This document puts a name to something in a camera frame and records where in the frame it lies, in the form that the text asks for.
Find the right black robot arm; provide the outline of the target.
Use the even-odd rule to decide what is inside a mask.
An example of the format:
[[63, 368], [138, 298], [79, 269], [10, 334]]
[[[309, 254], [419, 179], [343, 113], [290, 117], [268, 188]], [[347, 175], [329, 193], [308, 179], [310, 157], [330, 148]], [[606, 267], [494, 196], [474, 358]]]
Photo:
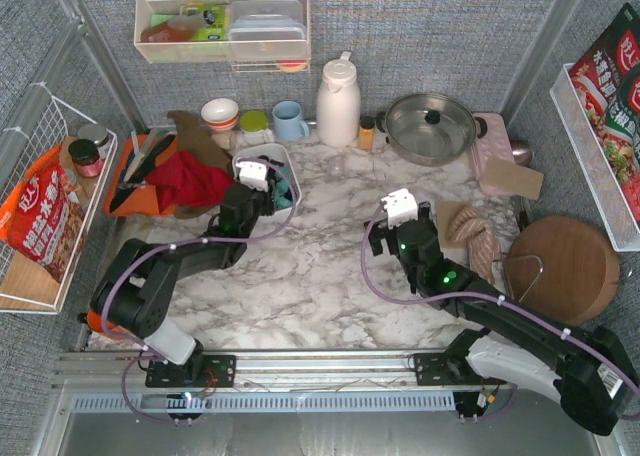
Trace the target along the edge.
[[430, 205], [401, 190], [380, 200], [365, 225], [360, 254], [389, 251], [400, 262], [412, 298], [384, 294], [403, 306], [430, 305], [481, 325], [448, 347], [479, 377], [527, 388], [555, 401], [583, 429], [610, 435], [621, 420], [638, 420], [625, 409], [639, 395], [639, 377], [615, 333], [584, 331], [526, 309], [470, 268], [446, 258], [430, 217]]

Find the red cloth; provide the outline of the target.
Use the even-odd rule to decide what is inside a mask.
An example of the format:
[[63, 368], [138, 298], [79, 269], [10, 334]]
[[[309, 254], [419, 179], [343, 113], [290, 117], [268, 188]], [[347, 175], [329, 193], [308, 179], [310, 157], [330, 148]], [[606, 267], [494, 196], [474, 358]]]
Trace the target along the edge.
[[224, 170], [200, 163], [191, 153], [178, 151], [146, 176], [155, 188], [161, 211], [173, 205], [190, 208], [219, 204], [234, 179]]

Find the white storage basket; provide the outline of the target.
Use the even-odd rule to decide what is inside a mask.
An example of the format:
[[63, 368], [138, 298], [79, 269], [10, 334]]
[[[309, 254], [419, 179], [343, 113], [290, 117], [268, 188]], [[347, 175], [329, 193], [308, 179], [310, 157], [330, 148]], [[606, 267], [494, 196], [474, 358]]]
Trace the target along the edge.
[[[283, 145], [278, 143], [266, 143], [258, 146], [248, 147], [238, 151], [232, 158], [232, 166], [235, 177], [237, 177], [239, 174], [239, 170], [236, 168], [237, 161], [239, 159], [246, 158], [268, 159], [272, 164], [279, 166], [286, 174], [289, 181], [292, 183], [292, 189], [290, 189], [292, 195], [292, 200], [290, 201], [292, 202], [292, 206], [290, 208], [287, 208], [286, 210], [281, 210], [278, 212], [274, 210], [274, 213], [272, 215], [262, 217], [262, 220], [266, 220], [267, 222], [283, 222], [291, 213], [291, 210], [296, 211], [298, 209], [298, 205], [302, 200], [302, 190], [300, 188], [297, 174], [288, 150]], [[275, 175], [274, 178], [276, 181], [276, 188], [288, 186], [279, 174]], [[276, 188], [273, 200], [279, 198]]]

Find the teal capsule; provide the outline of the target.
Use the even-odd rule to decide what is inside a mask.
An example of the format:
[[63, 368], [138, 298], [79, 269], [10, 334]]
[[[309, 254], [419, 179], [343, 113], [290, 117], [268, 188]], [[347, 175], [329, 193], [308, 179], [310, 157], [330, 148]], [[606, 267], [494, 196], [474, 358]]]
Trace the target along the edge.
[[286, 198], [276, 198], [274, 200], [274, 210], [276, 212], [286, 210], [292, 206], [292, 202]]
[[276, 190], [279, 198], [292, 200], [291, 190], [288, 186], [277, 187]]

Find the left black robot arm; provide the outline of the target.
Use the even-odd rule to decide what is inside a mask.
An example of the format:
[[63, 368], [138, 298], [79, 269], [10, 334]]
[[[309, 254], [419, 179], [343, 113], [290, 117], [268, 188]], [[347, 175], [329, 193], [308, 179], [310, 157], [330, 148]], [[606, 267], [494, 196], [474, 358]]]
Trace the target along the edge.
[[275, 212], [275, 177], [260, 189], [235, 182], [227, 188], [217, 218], [192, 242], [148, 244], [129, 239], [98, 283], [90, 309], [171, 364], [187, 364], [198, 342], [168, 316], [176, 282], [235, 265], [247, 249], [258, 219]]

